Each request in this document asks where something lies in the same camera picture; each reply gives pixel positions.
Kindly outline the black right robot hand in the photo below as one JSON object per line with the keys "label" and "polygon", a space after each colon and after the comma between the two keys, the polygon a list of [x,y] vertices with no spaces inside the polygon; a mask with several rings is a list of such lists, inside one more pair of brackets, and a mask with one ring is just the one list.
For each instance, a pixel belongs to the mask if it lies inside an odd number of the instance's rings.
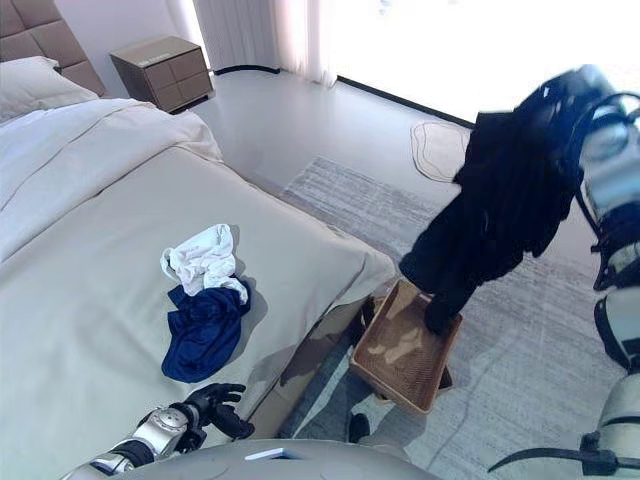
{"label": "black right robot hand", "polygon": [[547,80],[541,86],[543,98],[561,112],[584,114],[598,101],[615,93],[595,65],[583,65]]}

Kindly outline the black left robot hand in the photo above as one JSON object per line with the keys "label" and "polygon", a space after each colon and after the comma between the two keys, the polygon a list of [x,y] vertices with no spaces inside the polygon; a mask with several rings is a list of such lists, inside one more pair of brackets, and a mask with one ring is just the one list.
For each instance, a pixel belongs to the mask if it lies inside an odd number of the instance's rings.
{"label": "black left robot hand", "polygon": [[227,437],[243,440],[255,431],[254,425],[243,420],[235,409],[245,390],[246,386],[242,384],[211,383],[192,392],[185,403],[198,411],[200,429],[213,425]]}

